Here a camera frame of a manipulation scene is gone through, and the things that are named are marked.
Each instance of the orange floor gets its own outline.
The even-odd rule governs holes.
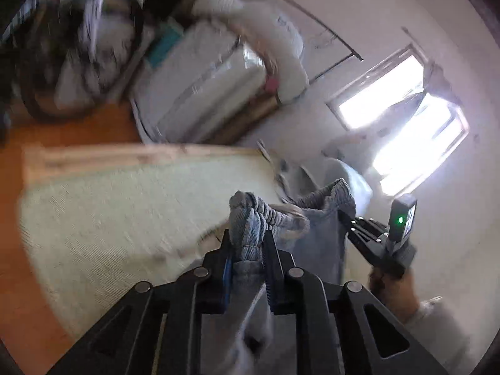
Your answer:
[[[81,121],[13,128],[0,148],[0,338],[26,375],[45,374],[73,341],[44,300],[21,244],[22,147],[135,142],[139,137],[127,107],[111,105]]]

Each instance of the white wall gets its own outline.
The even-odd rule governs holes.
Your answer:
[[[474,334],[474,348],[480,357],[494,336],[491,331],[483,331],[487,320],[492,320],[493,328],[500,324],[499,317],[492,315],[495,308],[500,308],[500,297],[493,297],[485,287],[468,296],[464,287],[450,287],[452,290],[447,291],[445,284],[477,277],[473,273],[477,272],[474,269],[481,255],[472,250],[479,242],[485,249],[494,249],[497,240],[493,224],[500,203],[500,49],[467,0],[297,2],[338,32],[365,61],[351,59],[340,65],[297,103],[254,131],[245,144],[262,138],[268,147],[291,159],[318,155],[326,143],[343,134],[324,103],[326,99],[411,42],[401,31],[406,26],[426,54],[444,68],[455,94],[464,103],[463,111],[471,127],[466,140],[414,191],[419,201],[412,234],[418,247],[414,262],[417,290],[423,298],[444,294],[454,302],[472,297],[491,302],[481,302],[482,308],[478,309],[466,303],[456,306],[468,329],[474,329],[471,323],[482,322]],[[382,196],[376,182],[370,183],[375,194],[367,215],[387,220],[391,200]],[[462,272],[457,267],[466,255],[471,257],[467,269],[460,276],[449,275]],[[485,263],[494,263],[494,258]],[[498,276],[493,268],[481,272],[488,275],[488,280]]]

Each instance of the silver rivet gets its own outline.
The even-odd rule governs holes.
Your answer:
[[[151,289],[151,284],[149,282],[139,282],[134,289],[137,293],[146,293]]]
[[[198,267],[194,270],[194,276],[199,278],[204,278],[208,275],[208,269],[204,267]]]
[[[351,280],[347,284],[347,289],[349,289],[353,293],[358,293],[361,291],[361,289],[363,289],[363,286],[361,286],[361,283],[356,282],[355,280]]]
[[[292,278],[301,278],[304,275],[304,271],[300,268],[294,267],[288,270],[288,275]]]

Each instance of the light blue cloth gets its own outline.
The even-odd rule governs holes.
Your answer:
[[[292,253],[297,266],[325,282],[340,283],[346,230],[338,210],[354,216],[356,205],[343,179],[295,204],[302,217],[276,211],[252,193],[237,192],[231,198],[229,235],[235,250],[231,301],[226,314],[203,317],[204,375],[296,373],[295,317],[275,317],[267,305],[260,249],[264,233],[270,229],[277,247]],[[260,345],[258,355],[248,348],[250,338]]]

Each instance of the window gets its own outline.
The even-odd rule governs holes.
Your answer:
[[[329,105],[346,129],[360,128],[393,104],[422,91],[422,80],[423,61],[410,46],[353,82]],[[415,115],[374,159],[382,191],[397,196],[415,189],[467,133],[459,107],[426,94]]]

